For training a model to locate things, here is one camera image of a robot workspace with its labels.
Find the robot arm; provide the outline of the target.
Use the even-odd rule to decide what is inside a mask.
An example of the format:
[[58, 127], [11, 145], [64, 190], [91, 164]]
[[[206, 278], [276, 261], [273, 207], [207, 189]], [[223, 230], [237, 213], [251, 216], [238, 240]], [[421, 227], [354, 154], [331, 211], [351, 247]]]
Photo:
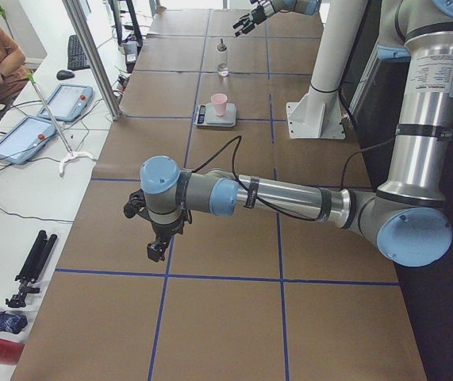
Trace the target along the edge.
[[409, 65], [386, 180], [371, 192], [308, 187], [239, 175], [181, 169], [167, 156], [140, 168], [140, 189], [126, 217], [149, 221], [155, 240], [148, 257], [161, 261], [194, 211], [231, 215], [238, 205], [263, 207], [301, 221], [330, 221], [371, 242], [406, 267], [440, 259], [452, 228], [440, 180], [453, 138], [453, 1], [384, 1], [378, 58]]
[[295, 12], [314, 15], [321, 7], [319, 0], [262, 0], [251, 1], [251, 4], [255, 5], [255, 8], [241, 16], [232, 26], [235, 37], [250, 33], [257, 25], [277, 13]]

